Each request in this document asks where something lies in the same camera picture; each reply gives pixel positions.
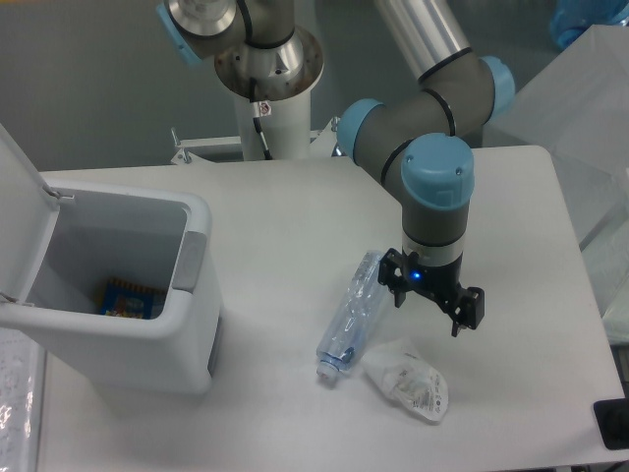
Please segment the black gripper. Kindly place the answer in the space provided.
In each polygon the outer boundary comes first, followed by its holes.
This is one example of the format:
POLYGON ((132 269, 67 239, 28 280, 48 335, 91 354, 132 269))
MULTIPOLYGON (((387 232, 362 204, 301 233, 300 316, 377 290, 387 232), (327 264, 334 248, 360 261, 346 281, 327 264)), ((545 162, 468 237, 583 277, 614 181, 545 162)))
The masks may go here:
POLYGON ((463 288, 459 282, 460 255, 448 265, 421 265, 416 256, 390 248, 378 264, 378 283, 393 295, 394 306, 400 308, 408 292, 415 292, 451 315, 451 335, 463 329, 476 330, 485 316, 485 291, 480 287, 463 288))

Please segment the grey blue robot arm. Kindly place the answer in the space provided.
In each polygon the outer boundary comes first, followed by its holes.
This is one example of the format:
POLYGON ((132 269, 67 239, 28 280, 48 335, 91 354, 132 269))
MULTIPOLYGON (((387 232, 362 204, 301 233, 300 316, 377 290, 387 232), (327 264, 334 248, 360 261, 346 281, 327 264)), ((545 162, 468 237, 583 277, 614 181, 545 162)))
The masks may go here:
MULTIPOLYGON (((387 251, 378 280, 401 305, 408 293, 433 301, 454 331, 474 329, 485 294, 460 283, 474 191, 474 157, 464 136, 506 111, 515 95, 509 68, 478 56, 444 1, 380 1, 419 92, 389 107, 362 99, 337 125, 340 149, 402 208, 403 243, 387 251)), ((316 39, 295 22, 290 1, 162 1, 156 12, 185 61, 211 59, 241 106, 247 160, 304 156, 311 127, 281 104, 306 95, 323 59, 316 39)))

